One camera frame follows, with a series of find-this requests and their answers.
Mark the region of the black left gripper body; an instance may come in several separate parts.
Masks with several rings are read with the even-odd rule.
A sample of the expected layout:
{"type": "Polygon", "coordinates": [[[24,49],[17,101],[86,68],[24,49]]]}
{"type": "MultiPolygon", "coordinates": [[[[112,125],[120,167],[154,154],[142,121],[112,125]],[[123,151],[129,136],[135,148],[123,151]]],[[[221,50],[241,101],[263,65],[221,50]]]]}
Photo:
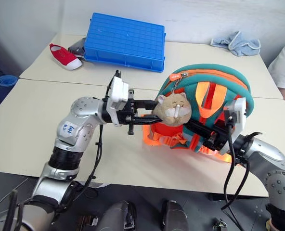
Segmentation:
{"type": "Polygon", "coordinates": [[[134,90],[130,89],[128,91],[128,101],[126,102],[124,108],[118,111],[119,124],[129,126],[129,135],[134,135],[135,117],[138,115],[138,109],[140,106],[139,101],[134,99],[134,90]]]}

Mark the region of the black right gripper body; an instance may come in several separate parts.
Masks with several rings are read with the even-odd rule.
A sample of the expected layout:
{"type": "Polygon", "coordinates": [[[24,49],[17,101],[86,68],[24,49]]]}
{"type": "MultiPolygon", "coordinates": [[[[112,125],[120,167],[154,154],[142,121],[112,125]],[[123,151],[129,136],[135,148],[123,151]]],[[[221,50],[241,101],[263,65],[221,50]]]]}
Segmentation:
{"type": "Polygon", "coordinates": [[[202,145],[212,151],[220,151],[228,141],[228,127],[223,120],[217,120],[210,128],[202,123],[207,136],[202,145]]]}

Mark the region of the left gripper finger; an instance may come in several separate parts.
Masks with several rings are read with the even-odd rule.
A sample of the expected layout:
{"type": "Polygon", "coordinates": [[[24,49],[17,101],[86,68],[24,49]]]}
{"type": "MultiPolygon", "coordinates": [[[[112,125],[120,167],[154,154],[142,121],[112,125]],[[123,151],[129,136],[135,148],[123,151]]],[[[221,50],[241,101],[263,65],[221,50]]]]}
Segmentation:
{"type": "Polygon", "coordinates": [[[155,115],[142,115],[140,117],[140,124],[154,124],[162,122],[162,119],[155,115]]]}
{"type": "Polygon", "coordinates": [[[153,100],[134,100],[134,110],[145,109],[145,110],[154,110],[157,106],[157,101],[153,100]]]}

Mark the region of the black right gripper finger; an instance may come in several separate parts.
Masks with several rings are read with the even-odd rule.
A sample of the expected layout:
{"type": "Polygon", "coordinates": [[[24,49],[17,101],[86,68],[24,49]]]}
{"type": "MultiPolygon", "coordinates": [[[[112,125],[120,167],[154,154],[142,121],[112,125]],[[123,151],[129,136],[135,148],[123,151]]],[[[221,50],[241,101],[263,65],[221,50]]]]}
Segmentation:
{"type": "Polygon", "coordinates": [[[188,130],[193,133],[203,137],[204,139],[209,139],[211,135],[216,132],[215,130],[208,128],[201,122],[190,119],[187,123],[183,124],[188,130]]]}

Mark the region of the orange and teal backpack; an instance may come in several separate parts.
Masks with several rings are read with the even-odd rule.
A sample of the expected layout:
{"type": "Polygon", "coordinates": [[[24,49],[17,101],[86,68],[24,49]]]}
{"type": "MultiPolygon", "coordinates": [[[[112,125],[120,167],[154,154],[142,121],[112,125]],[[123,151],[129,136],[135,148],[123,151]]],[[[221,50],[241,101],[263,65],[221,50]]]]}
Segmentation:
{"type": "MultiPolygon", "coordinates": [[[[157,97],[181,92],[186,94],[191,104],[190,119],[199,121],[209,128],[217,120],[224,121],[223,106],[227,101],[245,98],[246,117],[251,115],[254,109],[254,100],[246,77],[230,67],[219,64],[194,64],[174,71],[163,83],[157,97]]],[[[149,146],[167,146],[170,149],[185,149],[212,155],[228,163],[232,160],[229,153],[220,155],[219,151],[204,147],[203,138],[184,125],[169,127],[162,122],[145,125],[143,141],[149,146]]]]}

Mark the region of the blue plastic crate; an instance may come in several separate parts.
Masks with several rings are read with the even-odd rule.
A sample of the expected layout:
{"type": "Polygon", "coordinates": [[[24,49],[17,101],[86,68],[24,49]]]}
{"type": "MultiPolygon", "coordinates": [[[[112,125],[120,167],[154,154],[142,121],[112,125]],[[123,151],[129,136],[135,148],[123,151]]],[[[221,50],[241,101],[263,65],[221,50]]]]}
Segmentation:
{"type": "Polygon", "coordinates": [[[162,25],[93,13],[84,42],[84,58],[161,73],[165,36],[162,25]]]}

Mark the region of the dark rounded shape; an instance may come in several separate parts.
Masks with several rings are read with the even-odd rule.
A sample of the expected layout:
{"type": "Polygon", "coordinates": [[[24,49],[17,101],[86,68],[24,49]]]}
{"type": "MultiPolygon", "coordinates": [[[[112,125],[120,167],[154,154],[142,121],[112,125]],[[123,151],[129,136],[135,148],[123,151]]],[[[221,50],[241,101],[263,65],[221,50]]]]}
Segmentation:
{"type": "Polygon", "coordinates": [[[120,201],[110,206],[103,214],[96,231],[135,231],[136,206],[130,201],[120,201]]]}
{"type": "Polygon", "coordinates": [[[187,215],[176,201],[162,204],[162,231],[190,231],[187,215]]]}

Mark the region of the black flat case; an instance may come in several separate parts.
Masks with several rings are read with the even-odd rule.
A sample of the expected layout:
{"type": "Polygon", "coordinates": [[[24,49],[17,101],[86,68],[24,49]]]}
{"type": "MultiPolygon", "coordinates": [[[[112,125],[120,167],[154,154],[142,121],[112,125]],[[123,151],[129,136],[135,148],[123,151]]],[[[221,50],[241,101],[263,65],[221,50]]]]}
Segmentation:
{"type": "Polygon", "coordinates": [[[78,58],[84,59],[85,56],[85,49],[84,49],[84,43],[86,38],[82,38],[70,47],[68,47],[68,51],[72,54],[74,54],[78,58]]]}

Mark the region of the red and white shoe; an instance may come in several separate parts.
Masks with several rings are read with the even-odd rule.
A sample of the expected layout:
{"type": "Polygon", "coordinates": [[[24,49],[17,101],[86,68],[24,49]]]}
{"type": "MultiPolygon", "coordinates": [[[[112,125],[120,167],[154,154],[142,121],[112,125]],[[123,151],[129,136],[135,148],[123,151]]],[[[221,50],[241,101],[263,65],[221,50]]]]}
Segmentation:
{"type": "Polygon", "coordinates": [[[64,47],[51,43],[50,51],[58,64],[66,70],[75,70],[82,66],[82,62],[73,53],[66,50],[64,47]]]}

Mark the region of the light blue towel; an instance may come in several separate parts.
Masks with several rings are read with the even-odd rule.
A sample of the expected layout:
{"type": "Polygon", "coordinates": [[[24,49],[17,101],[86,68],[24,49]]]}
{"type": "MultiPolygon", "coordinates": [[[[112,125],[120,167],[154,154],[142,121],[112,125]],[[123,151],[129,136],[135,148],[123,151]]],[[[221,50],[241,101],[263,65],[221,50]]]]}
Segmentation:
{"type": "Polygon", "coordinates": [[[260,54],[261,42],[259,39],[247,39],[241,31],[236,31],[226,37],[213,38],[210,46],[227,49],[237,57],[254,56],[260,54]]]}

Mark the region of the blue rolled mat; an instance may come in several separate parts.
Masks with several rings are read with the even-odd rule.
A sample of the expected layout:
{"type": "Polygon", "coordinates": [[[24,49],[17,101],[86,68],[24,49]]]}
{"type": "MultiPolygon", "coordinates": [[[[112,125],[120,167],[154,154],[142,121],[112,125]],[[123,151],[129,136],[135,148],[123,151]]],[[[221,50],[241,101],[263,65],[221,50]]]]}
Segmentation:
{"type": "Polygon", "coordinates": [[[15,84],[18,81],[18,77],[12,75],[0,76],[0,102],[2,102],[15,84]]]}

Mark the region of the beige hamster plush keychain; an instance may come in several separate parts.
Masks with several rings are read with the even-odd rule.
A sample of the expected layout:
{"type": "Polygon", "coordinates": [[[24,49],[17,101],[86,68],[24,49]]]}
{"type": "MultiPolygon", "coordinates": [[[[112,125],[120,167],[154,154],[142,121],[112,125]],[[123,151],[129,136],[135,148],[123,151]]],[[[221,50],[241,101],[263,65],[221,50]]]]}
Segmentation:
{"type": "Polygon", "coordinates": [[[192,107],[184,92],[172,93],[169,96],[159,95],[157,105],[152,115],[162,120],[169,127],[177,127],[186,124],[192,115],[192,107]]]}

